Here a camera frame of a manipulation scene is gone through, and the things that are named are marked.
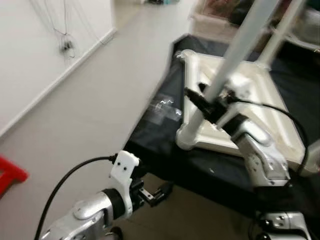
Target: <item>white pole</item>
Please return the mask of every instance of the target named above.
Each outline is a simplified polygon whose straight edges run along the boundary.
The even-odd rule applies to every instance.
[[[265,46],[259,59],[256,61],[257,64],[259,64],[263,68],[270,69],[275,55],[278,53],[280,47],[282,46],[285,35],[291,28],[291,23],[303,9],[305,2],[306,0],[292,0],[271,39]]]
[[[224,55],[224,62],[212,84],[205,92],[204,97],[212,102],[228,81],[231,74],[240,62],[250,53],[255,46],[261,29],[265,26],[269,17],[280,0],[256,0],[243,21],[238,33]],[[196,144],[197,131],[203,121],[203,115],[198,109],[191,117],[189,123],[183,124],[176,134],[176,144],[184,149],[190,150]]]

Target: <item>black wire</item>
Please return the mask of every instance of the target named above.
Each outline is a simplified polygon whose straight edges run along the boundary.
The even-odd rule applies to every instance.
[[[89,163],[95,162],[95,161],[110,160],[110,161],[112,161],[114,163],[114,160],[116,159],[116,157],[117,157],[117,155],[101,156],[101,157],[95,157],[95,158],[89,159],[87,161],[84,161],[84,162],[76,165],[74,168],[72,168],[70,171],[68,171],[66,175],[63,176],[63,178],[55,186],[55,188],[51,192],[48,200],[46,201],[46,204],[44,206],[44,209],[42,211],[42,214],[41,214],[41,217],[40,217],[40,220],[39,220],[39,223],[38,223],[38,227],[36,229],[34,240],[39,240],[40,239],[41,230],[42,230],[42,227],[44,225],[44,222],[45,222],[49,207],[51,205],[51,202],[53,201],[54,197],[56,196],[56,194],[57,194],[58,190],[60,189],[60,187],[62,186],[62,184],[64,184],[64,182],[70,177],[70,175],[73,174],[79,168],[81,168],[81,167],[83,167],[83,166],[85,166],[85,165],[87,165]]]
[[[292,114],[290,114],[289,112],[287,112],[287,111],[285,111],[285,110],[283,110],[283,109],[281,109],[279,107],[276,107],[276,106],[272,106],[272,105],[269,105],[269,104],[266,104],[266,103],[257,103],[257,102],[253,102],[253,101],[243,100],[243,99],[239,99],[239,98],[235,98],[233,100],[233,102],[252,104],[252,105],[271,108],[271,109],[274,109],[274,110],[277,110],[277,111],[283,113],[284,115],[289,117],[294,122],[294,124],[296,125],[298,131],[300,132],[301,141],[302,141],[303,146],[304,146],[303,159],[302,159],[300,165],[298,166],[298,168],[296,170],[296,174],[298,176],[300,176],[302,171],[304,170],[304,168],[306,166],[306,163],[307,163],[307,160],[308,160],[308,146],[309,146],[309,140],[308,140],[308,137],[307,137],[307,133],[306,133],[304,127],[302,126],[302,124]]]

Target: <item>red stool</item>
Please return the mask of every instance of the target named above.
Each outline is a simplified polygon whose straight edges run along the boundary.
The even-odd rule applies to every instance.
[[[0,195],[4,194],[6,189],[13,181],[24,182],[28,178],[28,173],[5,158],[0,156]]]

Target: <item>black fabric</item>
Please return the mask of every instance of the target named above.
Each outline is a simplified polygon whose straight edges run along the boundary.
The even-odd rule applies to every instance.
[[[176,59],[175,53],[191,49],[223,56],[227,47],[191,35],[179,39],[173,45],[171,64],[156,96],[171,96],[173,107],[182,110],[184,64]],[[258,56],[253,52],[248,60],[254,61]],[[285,44],[270,73],[288,110],[305,127],[311,143],[320,138],[320,71],[313,64],[313,58],[312,52]],[[158,177],[252,217],[258,201],[243,159],[199,148],[179,149],[175,136],[181,124],[182,121],[165,118],[157,125],[142,117],[124,149],[141,158]],[[320,175],[298,178],[292,191],[309,225],[317,226],[320,222]]]

